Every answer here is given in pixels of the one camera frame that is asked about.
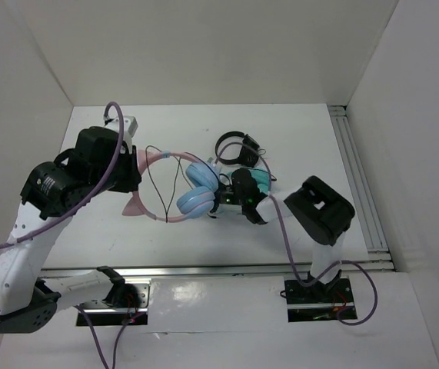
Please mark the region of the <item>pink blue cat-ear headphones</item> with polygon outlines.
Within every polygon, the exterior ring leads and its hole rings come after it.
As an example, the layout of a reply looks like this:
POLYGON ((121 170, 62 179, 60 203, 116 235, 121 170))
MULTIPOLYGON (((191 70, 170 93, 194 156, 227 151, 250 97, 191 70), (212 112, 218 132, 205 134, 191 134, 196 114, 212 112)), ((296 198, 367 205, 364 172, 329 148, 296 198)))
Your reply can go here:
POLYGON ((213 208, 219 174, 214 165, 188 152, 138 150, 142 183, 122 214, 168 224, 205 216, 213 208))

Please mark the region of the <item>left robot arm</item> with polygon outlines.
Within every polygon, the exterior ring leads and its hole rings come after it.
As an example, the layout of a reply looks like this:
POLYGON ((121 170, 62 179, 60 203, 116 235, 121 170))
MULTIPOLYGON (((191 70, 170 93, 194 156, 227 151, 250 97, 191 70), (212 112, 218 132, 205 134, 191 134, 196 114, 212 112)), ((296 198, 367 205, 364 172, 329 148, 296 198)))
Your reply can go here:
POLYGON ((138 124, 124 119, 79 132, 74 148, 35 167, 22 189, 18 216, 0 254, 0 334, 30 334, 66 308, 100 301, 120 308, 137 293, 114 269, 46 281, 40 278, 52 247, 72 220, 71 209, 104 191, 129 193, 141 175, 132 138, 138 124))

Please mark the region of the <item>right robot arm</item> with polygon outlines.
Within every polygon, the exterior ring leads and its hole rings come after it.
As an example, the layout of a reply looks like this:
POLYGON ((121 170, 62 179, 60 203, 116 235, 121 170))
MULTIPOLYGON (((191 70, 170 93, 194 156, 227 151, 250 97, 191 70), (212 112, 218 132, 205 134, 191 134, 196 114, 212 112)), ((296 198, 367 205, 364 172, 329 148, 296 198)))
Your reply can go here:
POLYGON ((222 205, 241 208, 252 224, 295 219, 313 241, 311 269, 301 282, 316 301, 326 301, 340 280, 341 249, 355 216, 354 206, 319 177, 312 175, 301 187, 285 194, 269 194, 277 178, 264 169, 239 168, 227 175, 215 192, 215 214, 222 205))

